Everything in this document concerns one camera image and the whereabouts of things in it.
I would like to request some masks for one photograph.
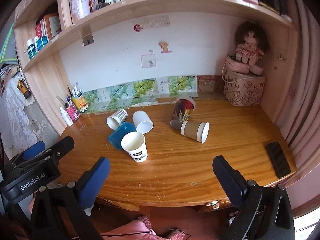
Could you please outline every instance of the smartphone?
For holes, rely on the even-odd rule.
[[[266,149],[277,177],[281,179],[290,174],[290,166],[279,142],[267,144]]]

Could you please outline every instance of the blue gripper pad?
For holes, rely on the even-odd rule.
[[[82,210],[93,205],[109,173],[109,159],[100,157],[94,166],[80,177],[76,183],[76,197]]]
[[[23,152],[23,159],[25,161],[32,159],[36,155],[38,155],[40,152],[44,151],[45,144],[43,141],[39,141],[36,144],[32,145],[30,148],[26,149]]]

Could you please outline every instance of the wooden desk surface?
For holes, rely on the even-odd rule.
[[[279,141],[292,173],[296,166],[291,151],[277,127],[260,106],[232,106],[226,100],[196,101],[189,120],[209,122],[207,141],[201,144],[184,137],[169,124],[174,105],[135,107],[147,112],[154,122],[145,134],[148,159],[136,163],[125,151],[107,141],[112,130],[105,114],[84,114],[67,127],[75,148],[59,161],[60,182],[77,181],[100,156],[109,158],[111,171],[99,196],[123,203],[146,206],[192,206],[226,197],[212,171],[212,160],[223,155],[245,179],[259,185],[279,181],[265,145]]]

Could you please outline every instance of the fabric storage box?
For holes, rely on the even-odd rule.
[[[241,74],[226,68],[223,93],[233,106],[254,106],[261,100],[265,77]]]

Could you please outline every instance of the white paper cup with print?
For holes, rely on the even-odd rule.
[[[112,129],[116,130],[121,124],[127,119],[128,113],[124,109],[116,111],[114,114],[107,117],[107,125]]]
[[[153,128],[153,122],[145,111],[137,111],[133,114],[132,120],[137,132],[145,134]]]
[[[121,147],[137,163],[142,163],[148,158],[146,138],[142,133],[130,132],[121,141]]]

